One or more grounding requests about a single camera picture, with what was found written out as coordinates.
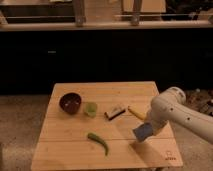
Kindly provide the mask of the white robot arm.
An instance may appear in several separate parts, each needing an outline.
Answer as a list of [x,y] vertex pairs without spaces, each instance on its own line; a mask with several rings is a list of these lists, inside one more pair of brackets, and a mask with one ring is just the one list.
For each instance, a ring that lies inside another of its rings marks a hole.
[[184,105],[186,95],[178,87],[170,87],[152,98],[145,121],[159,134],[168,122],[175,122],[213,144],[213,117]]

